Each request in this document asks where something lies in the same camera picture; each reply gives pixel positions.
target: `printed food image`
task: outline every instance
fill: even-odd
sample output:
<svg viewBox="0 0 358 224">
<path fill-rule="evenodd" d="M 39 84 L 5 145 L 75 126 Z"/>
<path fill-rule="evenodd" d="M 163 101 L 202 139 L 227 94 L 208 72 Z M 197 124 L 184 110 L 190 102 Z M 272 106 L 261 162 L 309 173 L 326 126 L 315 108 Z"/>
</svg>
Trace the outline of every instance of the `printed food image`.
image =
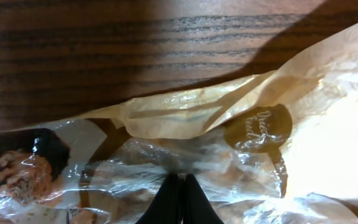
<svg viewBox="0 0 358 224">
<path fill-rule="evenodd" d="M 49 129 L 0 134 L 0 197 L 29 203 L 53 190 L 70 150 Z"/>
</svg>

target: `wooden table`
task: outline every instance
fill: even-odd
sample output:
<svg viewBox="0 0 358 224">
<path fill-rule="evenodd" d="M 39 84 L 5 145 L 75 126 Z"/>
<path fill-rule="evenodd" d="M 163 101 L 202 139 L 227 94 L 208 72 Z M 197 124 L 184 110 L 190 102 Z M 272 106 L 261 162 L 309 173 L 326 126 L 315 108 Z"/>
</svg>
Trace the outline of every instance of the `wooden table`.
<svg viewBox="0 0 358 224">
<path fill-rule="evenodd" d="M 264 73 L 357 22 L 358 0 L 0 0 L 0 130 Z"/>
</svg>

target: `plastic packaging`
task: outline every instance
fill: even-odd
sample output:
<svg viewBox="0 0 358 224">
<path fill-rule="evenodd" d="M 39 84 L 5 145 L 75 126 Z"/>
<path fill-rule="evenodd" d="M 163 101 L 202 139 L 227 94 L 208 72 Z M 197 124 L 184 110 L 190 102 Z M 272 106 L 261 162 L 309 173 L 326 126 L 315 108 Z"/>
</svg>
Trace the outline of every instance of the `plastic packaging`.
<svg viewBox="0 0 358 224">
<path fill-rule="evenodd" d="M 0 217 L 135 223 L 170 172 L 227 224 L 358 224 L 358 24 L 277 71 L 0 133 Z"/>
</svg>

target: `plastic bag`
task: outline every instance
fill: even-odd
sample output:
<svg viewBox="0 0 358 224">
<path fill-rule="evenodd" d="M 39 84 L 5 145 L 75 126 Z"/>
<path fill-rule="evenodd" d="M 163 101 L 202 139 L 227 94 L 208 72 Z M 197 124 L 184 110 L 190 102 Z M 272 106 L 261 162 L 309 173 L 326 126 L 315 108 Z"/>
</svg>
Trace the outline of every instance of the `plastic bag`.
<svg viewBox="0 0 358 224">
<path fill-rule="evenodd" d="M 0 216 L 135 223 L 170 172 L 225 223 L 358 224 L 358 24 L 277 71 L 0 133 Z"/>
</svg>

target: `clear plastic wrapper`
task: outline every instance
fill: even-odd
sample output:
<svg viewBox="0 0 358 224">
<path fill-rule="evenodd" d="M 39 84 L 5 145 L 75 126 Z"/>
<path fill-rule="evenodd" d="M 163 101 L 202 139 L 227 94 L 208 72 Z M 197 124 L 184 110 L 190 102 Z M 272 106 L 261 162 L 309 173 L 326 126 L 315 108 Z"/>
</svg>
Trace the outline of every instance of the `clear plastic wrapper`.
<svg viewBox="0 0 358 224">
<path fill-rule="evenodd" d="M 0 217 L 135 223 L 171 172 L 227 224 L 358 224 L 358 24 L 277 71 L 0 133 Z"/>
</svg>

